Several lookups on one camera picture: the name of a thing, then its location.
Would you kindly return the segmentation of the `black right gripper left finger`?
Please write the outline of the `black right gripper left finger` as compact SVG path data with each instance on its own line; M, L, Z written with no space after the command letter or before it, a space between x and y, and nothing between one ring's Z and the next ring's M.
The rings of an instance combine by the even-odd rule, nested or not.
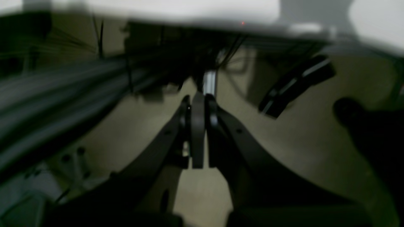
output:
M185 96L152 142L123 170L90 192L52 210L45 227L183 227L173 214L189 155L191 102Z

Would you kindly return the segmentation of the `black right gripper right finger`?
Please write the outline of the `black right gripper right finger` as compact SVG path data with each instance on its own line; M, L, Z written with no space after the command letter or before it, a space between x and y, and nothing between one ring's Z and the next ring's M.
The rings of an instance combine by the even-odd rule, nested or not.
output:
M205 98L209 165L226 179L228 227L371 227L365 208L304 179L271 156L212 95Z

